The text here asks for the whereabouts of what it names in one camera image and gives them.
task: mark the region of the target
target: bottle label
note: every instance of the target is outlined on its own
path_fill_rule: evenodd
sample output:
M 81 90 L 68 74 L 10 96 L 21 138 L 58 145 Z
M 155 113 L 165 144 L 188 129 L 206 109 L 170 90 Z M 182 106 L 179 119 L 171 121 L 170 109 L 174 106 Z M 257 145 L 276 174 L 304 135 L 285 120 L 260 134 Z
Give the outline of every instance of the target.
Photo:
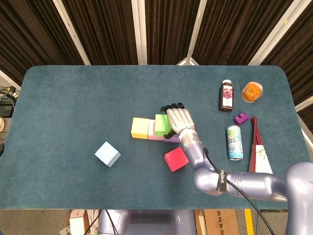
M 233 87 L 223 86 L 223 106 L 233 107 Z

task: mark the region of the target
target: black cable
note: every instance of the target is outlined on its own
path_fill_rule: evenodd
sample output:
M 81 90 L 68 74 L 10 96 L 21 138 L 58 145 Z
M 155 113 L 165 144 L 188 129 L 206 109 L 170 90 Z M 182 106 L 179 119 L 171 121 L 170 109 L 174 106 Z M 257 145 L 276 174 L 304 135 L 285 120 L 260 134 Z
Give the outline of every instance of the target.
M 204 148 L 203 150 L 203 154 L 206 156 L 206 158 L 209 160 L 209 162 L 211 163 L 211 165 L 213 166 L 214 170 L 216 171 L 216 173 L 220 173 L 220 170 L 213 164 L 213 162 L 211 161 L 210 157 L 209 157 L 209 150 L 207 148 Z M 245 197 L 246 200 L 248 200 L 248 202 L 255 208 L 256 212 L 258 212 L 258 214 L 260 215 L 260 217 L 263 219 L 265 225 L 267 226 L 269 232 L 272 235 L 275 235 L 275 233 L 273 232 L 273 229 L 270 227 L 268 221 L 265 219 L 265 217 L 263 216 L 263 214 L 260 212 L 259 208 L 251 201 L 251 199 L 237 186 L 235 186 L 232 182 L 230 182 L 228 179 L 226 179 L 227 183 L 229 183 L 230 185 L 233 186 L 234 189 L 236 189 L 243 197 Z
M 101 211 L 102 210 L 100 210 L 99 211 L 99 214 L 98 214 L 98 216 L 94 219 L 94 221 L 89 225 L 89 227 L 87 228 L 87 230 L 86 230 L 86 232 L 84 233 L 84 235 L 86 235 L 87 233 L 88 233 L 88 231 L 89 231 L 89 229 L 92 227 L 92 225 L 96 222 L 96 220 L 99 218 L 99 216 L 100 216 L 100 214 L 101 214 Z
M 0 89 L 0 94 L 2 94 L 0 105 L 2 105 L 4 101 L 10 100 L 12 102 L 13 109 L 15 109 L 16 99 L 14 96 L 11 95 L 7 89 Z
M 108 210 L 105 210 L 105 211 L 106 211 L 106 213 L 108 214 L 108 217 L 109 217 L 109 219 L 110 219 L 110 222 L 111 222 L 111 225 L 112 225 L 112 228 L 113 228 L 114 235 L 116 235 L 115 231 L 117 232 L 117 229 L 116 229 L 116 227 L 115 227 L 115 225 L 114 225 L 114 223 L 113 223 L 113 220 L 112 220 L 112 218 L 111 218 L 111 216 L 110 216 Z

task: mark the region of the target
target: black strap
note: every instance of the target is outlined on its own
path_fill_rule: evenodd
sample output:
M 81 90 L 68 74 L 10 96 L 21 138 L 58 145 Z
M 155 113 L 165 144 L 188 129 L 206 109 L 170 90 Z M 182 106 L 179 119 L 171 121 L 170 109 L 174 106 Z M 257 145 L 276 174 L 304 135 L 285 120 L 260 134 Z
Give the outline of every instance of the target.
M 216 188 L 217 191 L 227 192 L 227 175 L 228 175 L 227 171 L 220 170 L 219 181 Z

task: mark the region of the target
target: light blue cube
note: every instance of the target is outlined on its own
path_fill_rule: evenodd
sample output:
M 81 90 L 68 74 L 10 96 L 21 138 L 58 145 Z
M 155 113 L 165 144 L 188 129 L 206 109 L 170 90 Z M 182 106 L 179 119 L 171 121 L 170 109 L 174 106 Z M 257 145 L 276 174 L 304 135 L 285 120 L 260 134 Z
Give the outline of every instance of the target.
M 105 142 L 95 155 L 108 167 L 111 167 L 121 154 L 108 142 Z

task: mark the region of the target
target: white box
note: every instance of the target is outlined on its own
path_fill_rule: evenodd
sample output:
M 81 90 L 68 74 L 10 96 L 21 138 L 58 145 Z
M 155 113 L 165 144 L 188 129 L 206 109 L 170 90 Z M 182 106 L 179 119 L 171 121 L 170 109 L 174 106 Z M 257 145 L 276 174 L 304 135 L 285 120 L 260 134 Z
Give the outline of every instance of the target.
M 71 235 L 82 235 L 87 229 L 85 225 L 86 210 L 72 210 L 69 218 L 69 227 Z
M 108 167 L 111 167 L 121 154 L 108 142 L 105 142 L 95 155 Z

